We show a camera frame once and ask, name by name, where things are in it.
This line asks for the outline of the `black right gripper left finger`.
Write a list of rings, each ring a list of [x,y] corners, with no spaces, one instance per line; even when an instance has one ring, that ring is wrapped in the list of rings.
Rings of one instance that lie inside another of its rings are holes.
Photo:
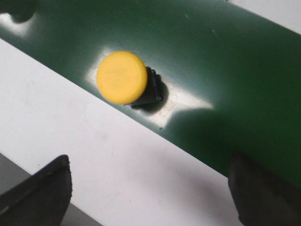
[[[70,162],[60,155],[0,196],[2,226],[59,226],[72,196]]]

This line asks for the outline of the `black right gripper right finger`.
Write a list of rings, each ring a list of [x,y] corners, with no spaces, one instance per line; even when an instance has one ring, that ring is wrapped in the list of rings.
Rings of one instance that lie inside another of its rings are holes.
[[[301,190],[242,152],[231,155],[228,185],[245,226],[299,226]]]

